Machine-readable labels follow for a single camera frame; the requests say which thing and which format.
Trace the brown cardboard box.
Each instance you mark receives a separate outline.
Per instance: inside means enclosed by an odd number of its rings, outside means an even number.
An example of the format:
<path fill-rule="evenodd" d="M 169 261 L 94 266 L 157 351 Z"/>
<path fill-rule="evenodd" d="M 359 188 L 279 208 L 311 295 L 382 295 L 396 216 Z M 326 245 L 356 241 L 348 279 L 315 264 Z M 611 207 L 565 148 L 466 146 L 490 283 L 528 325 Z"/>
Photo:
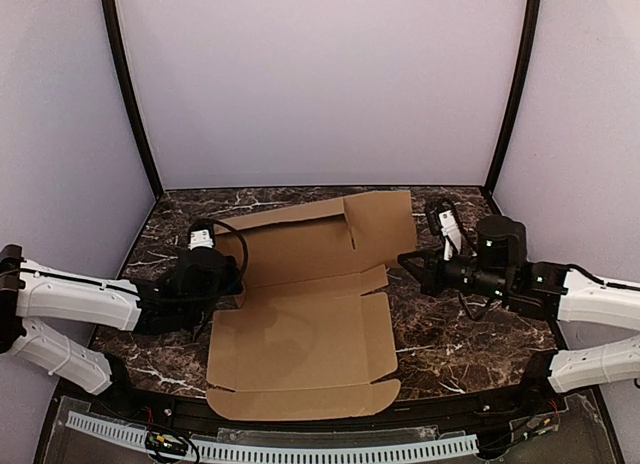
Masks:
<path fill-rule="evenodd" d="M 401 384 L 387 272 L 417 245 L 407 191 L 237 216 L 216 244 L 246 260 L 232 310 L 214 313 L 207 383 L 240 393 Z"/>

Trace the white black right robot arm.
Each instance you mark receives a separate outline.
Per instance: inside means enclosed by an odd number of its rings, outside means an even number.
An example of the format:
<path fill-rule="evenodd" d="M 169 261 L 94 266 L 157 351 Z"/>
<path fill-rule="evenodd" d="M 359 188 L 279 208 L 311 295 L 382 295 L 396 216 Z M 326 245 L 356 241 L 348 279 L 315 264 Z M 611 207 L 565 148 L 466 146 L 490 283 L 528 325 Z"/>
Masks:
<path fill-rule="evenodd" d="M 474 294 L 506 310 L 547 322 L 589 322 L 637 331 L 639 286 L 598 277 L 576 264 L 531 262 L 526 228 L 506 216 L 492 215 L 476 226 L 472 255 L 460 254 L 451 239 L 455 220 L 441 224 L 441 254 L 404 253 L 398 264 L 420 285 L 422 294 L 447 289 Z M 521 388 L 547 400 L 592 385 L 639 380 L 639 338 L 579 350 L 535 353 L 522 375 Z"/>

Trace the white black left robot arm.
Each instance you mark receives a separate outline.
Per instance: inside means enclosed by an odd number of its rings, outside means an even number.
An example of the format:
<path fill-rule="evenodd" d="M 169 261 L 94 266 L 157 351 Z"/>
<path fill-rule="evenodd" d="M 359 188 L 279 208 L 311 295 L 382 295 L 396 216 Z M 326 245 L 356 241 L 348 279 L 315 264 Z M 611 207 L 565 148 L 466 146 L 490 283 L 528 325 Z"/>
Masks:
<path fill-rule="evenodd" d="M 42 266 L 9 244 L 1 251 L 1 350 L 92 395 L 125 389 L 130 381 L 119 358 L 76 343 L 45 319 L 151 336 L 192 331 L 220 298 L 242 292 L 245 270 L 230 255 L 196 246 L 157 280 L 102 280 Z"/>

